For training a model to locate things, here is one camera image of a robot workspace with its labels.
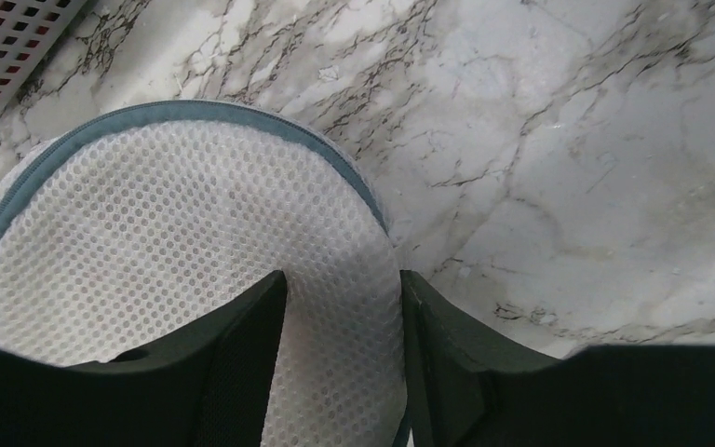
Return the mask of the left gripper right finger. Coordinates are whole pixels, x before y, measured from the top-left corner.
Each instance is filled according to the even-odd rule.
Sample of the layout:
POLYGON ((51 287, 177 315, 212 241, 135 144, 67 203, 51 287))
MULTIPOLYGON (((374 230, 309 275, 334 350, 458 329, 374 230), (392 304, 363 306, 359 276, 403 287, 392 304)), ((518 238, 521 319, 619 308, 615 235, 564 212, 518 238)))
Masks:
POLYGON ((403 270, 400 279, 405 418, 414 443, 463 446, 501 409, 496 375, 536 372, 556 359, 470 316, 419 273, 403 270))

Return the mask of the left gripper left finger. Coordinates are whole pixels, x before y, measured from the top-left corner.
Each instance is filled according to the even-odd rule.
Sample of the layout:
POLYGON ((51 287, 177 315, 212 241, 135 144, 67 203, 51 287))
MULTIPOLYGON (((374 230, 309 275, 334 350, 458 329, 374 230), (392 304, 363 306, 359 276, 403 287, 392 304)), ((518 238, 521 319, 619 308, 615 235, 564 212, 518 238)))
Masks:
POLYGON ((287 294, 273 271, 178 330, 75 366, 85 382, 68 445, 258 445, 287 294))

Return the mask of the white mesh laundry bag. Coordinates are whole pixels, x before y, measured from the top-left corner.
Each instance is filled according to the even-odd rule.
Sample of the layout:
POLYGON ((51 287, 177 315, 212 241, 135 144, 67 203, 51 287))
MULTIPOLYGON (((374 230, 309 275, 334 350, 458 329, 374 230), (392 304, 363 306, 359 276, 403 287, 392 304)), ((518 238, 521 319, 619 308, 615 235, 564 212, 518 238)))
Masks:
POLYGON ((351 158, 278 115, 152 102, 36 145, 0 183, 0 348, 113 359, 274 270, 289 295, 265 446, 404 442, 398 262, 351 158))

